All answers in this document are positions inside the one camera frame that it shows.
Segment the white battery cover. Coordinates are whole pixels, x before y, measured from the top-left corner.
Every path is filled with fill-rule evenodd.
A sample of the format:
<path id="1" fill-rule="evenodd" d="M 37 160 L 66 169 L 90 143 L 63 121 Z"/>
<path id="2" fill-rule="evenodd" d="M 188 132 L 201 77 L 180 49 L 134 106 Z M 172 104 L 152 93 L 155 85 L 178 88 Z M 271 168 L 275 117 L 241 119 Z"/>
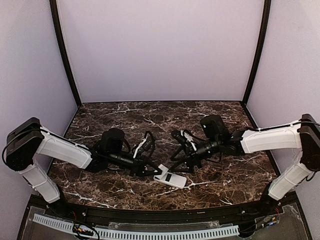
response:
<path id="1" fill-rule="evenodd" d="M 160 164 L 158 166 L 158 168 L 161 170 L 161 174 L 156 175 L 156 177 L 161 179 L 168 172 L 169 169 L 166 166 L 164 166 L 163 164 Z"/>

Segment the white red remote control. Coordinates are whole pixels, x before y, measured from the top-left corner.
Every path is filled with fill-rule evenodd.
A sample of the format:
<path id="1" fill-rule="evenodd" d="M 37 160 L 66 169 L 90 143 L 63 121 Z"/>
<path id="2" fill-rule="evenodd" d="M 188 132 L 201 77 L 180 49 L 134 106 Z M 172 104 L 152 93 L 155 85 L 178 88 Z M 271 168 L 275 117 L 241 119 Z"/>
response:
<path id="1" fill-rule="evenodd" d="M 166 172 L 164 175 L 156 175 L 153 179 L 156 182 L 178 189 L 183 189 L 187 182 L 186 177 L 169 172 Z"/>

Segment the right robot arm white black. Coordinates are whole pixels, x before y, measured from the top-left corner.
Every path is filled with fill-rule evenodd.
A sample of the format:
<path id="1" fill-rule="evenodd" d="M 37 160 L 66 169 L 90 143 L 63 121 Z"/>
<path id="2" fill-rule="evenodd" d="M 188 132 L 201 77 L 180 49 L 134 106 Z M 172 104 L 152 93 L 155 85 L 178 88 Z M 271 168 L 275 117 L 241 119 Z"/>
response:
<path id="1" fill-rule="evenodd" d="M 267 199 L 281 200 L 293 187 L 310 174 L 320 170 L 320 125 L 310 114 L 284 125 L 266 128 L 247 128 L 229 132 L 219 115 L 208 115 L 200 120 L 206 139 L 195 142 L 196 136 L 187 130 L 174 130 L 172 137 L 180 144 L 172 155 L 172 172 L 192 173 L 202 160 L 214 154 L 244 156 L 260 151 L 300 149 L 294 163 L 266 190 Z"/>

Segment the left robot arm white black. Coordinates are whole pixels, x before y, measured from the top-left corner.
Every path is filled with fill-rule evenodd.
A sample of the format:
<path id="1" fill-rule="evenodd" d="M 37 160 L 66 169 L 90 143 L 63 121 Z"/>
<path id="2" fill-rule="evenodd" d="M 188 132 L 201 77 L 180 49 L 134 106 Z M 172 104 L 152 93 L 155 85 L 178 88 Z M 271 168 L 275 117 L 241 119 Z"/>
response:
<path id="1" fill-rule="evenodd" d="M 37 163 L 35 155 L 44 155 L 72 164 L 79 169 L 98 173 L 114 165 L 129 170 L 130 176 L 148 177 L 163 173 L 151 161 L 155 138 L 146 131 L 143 141 L 134 149 L 123 150 L 129 143 L 125 133 L 118 128 L 105 131 L 92 147 L 75 143 L 43 127 L 32 117 L 7 135 L 2 150 L 2 161 L 18 172 L 44 200 L 53 204 L 62 200 L 63 194 Z"/>

